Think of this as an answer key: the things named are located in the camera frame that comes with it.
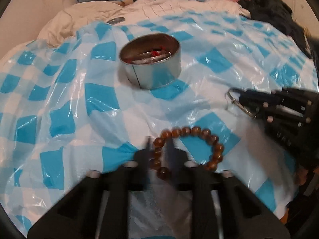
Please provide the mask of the right hand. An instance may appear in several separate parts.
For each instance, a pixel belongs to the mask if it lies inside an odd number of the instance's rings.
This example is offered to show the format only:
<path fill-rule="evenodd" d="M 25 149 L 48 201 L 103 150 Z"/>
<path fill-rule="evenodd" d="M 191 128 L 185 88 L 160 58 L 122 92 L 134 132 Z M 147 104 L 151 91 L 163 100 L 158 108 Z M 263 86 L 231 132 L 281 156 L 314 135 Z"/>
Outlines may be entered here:
<path fill-rule="evenodd" d="M 309 186 L 309 170 L 303 168 L 302 166 L 298 166 L 296 172 L 295 172 L 295 180 L 294 184 L 297 186 L 296 194 L 292 201 L 290 201 L 286 206 L 286 212 L 284 216 L 281 218 L 281 222 L 283 224 L 286 224 L 289 219 L 292 218 L 292 216 L 297 212 L 298 209 L 301 208 L 301 205 L 303 205 L 303 201 L 305 198 L 305 191 L 307 190 Z"/>

